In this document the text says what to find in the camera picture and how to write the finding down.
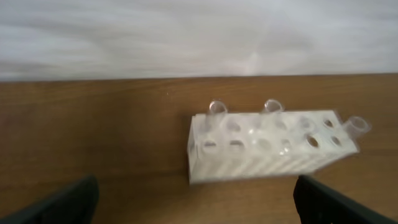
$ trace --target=white backdrop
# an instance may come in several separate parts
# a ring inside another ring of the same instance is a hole
[[[2,0],[0,80],[398,72],[398,0]]]

